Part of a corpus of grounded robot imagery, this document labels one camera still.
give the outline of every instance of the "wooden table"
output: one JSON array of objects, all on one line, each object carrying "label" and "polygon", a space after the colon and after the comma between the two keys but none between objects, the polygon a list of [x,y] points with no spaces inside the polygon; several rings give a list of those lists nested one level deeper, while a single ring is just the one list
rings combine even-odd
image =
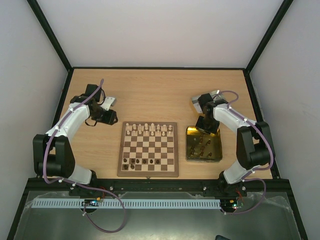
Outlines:
[{"label": "wooden table", "polygon": [[[255,119],[241,70],[75,69],[62,114],[72,97],[84,93],[87,84],[99,85],[102,78],[105,94],[117,98],[111,109],[117,112],[119,122],[112,126],[98,123],[95,127],[82,124],[71,142],[77,164],[94,170],[101,179],[119,178],[117,167],[124,121],[177,122],[178,178],[217,179],[220,172],[236,160],[236,136],[221,124],[223,159],[219,163],[186,161],[186,128],[194,126],[199,116],[191,104],[191,97],[217,89],[235,91],[239,100],[232,106],[246,117]],[[234,98],[232,94],[225,96],[227,100]],[[253,176],[272,178],[269,170],[257,171]]]}]

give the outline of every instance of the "wooden chessboard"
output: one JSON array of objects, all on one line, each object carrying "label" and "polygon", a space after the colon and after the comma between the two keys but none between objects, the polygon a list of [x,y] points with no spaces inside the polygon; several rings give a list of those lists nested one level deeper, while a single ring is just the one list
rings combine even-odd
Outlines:
[{"label": "wooden chessboard", "polygon": [[146,178],[178,177],[177,123],[124,122],[117,175]]}]

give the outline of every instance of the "white wall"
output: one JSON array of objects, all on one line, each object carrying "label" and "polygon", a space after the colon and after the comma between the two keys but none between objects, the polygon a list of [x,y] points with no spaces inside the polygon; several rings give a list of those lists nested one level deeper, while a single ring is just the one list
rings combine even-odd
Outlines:
[{"label": "white wall", "polygon": [[283,0],[38,0],[72,66],[245,68]]},{"label": "white wall", "polygon": [[0,7],[0,239],[7,239],[27,179],[33,137],[50,126],[67,71],[26,0]]},{"label": "white wall", "polygon": [[251,78],[309,239],[319,239],[320,4],[295,0]]}]

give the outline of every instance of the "white slotted strip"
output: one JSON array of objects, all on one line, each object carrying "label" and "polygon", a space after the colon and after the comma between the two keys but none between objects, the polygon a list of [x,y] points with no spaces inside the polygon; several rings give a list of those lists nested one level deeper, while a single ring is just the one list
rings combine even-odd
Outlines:
[{"label": "white slotted strip", "polygon": [[[220,209],[220,200],[215,199],[122,199],[126,209]],[[84,199],[37,198],[32,208],[78,209],[84,205]],[[104,199],[92,203],[87,208],[121,209],[117,199]]]}]

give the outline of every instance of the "black frame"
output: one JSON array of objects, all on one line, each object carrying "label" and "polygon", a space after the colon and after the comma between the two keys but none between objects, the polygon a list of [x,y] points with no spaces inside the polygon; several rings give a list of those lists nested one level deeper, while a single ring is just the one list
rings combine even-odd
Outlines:
[{"label": "black frame", "polygon": [[[251,60],[249,61],[246,68],[238,68],[238,67],[72,67],[69,63],[67,56],[65,55],[61,45],[58,42],[52,28],[50,27],[43,11],[41,10],[37,0],[27,0],[29,3],[32,11],[34,12],[35,16],[39,20],[44,32],[46,33],[47,37],[49,38],[52,46],[56,50],[58,56],[60,57],[61,62],[65,66],[68,74],[65,80],[65,84],[63,87],[63,91],[58,103],[58,107],[53,119],[52,126],[54,126],[60,119],[62,109],[65,103],[65,99],[67,96],[67,92],[69,89],[69,85],[72,79],[72,75],[74,73],[74,69],[144,69],[144,70],[241,70],[243,71],[243,75],[245,78],[245,82],[247,85],[247,89],[249,92],[249,96],[251,99],[252,107],[254,110],[254,114],[257,121],[263,121],[263,115],[259,106],[259,102],[256,96],[255,89],[253,87],[253,83],[251,80],[250,73],[257,63],[259,57],[261,56],[262,52],[264,51],[265,47],[267,46],[269,40],[271,39],[272,35],[276,31],[278,25],[280,24],[281,20],[285,16],[286,12],[288,11],[290,5],[292,4],[293,0],[284,0],[278,9],[276,15],[274,16],[271,24],[269,25],[266,33],[264,34],[260,44],[258,45],[256,51],[254,52]],[[295,197],[292,192],[292,188],[290,185],[289,180],[281,179],[276,160],[271,168],[272,179],[265,179],[266,189],[267,192],[285,192],[287,193],[290,206],[293,210],[294,218],[297,223],[297,227],[302,239],[307,240],[307,234],[300,217],[300,213],[297,207],[297,203]],[[208,179],[208,180],[193,180],[193,179],[186,179],[186,180],[179,180],[179,179],[170,179],[170,180],[157,180],[157,179],[98,179],[97,180],[100,186],[105,187],[106,189],[110,189],[113,187],[114,193],[122,193],[122,192],[189,192],[189,193],[202,193],[206,197],[217,197],[216,192],[212,189],[218,185],[218,180]],[[258,192],[261,191],[263,185],[261,182],[257,181],[250,181],[245,183],[246,191],[247,192]],[[7,239],[13,239],[14,235],[17,231],[17,227],[19,224],[19,220],[21,214],[23,212],[29,191],[70,191],[70,185],[67,183],[53,183],[53,184],[46,184],[42,178],[29,178],[24,189],[23,195],[21,197],[16,215],[14,217],[9,235]],[[75,188],[73,191],[70,191],[71,194],[80,195],[82,197],[87,196],[94,196],[95,192],[89,191],[81,191],[78,188]],[[218,196],[218,199],[224,199],[223,196]]]}]

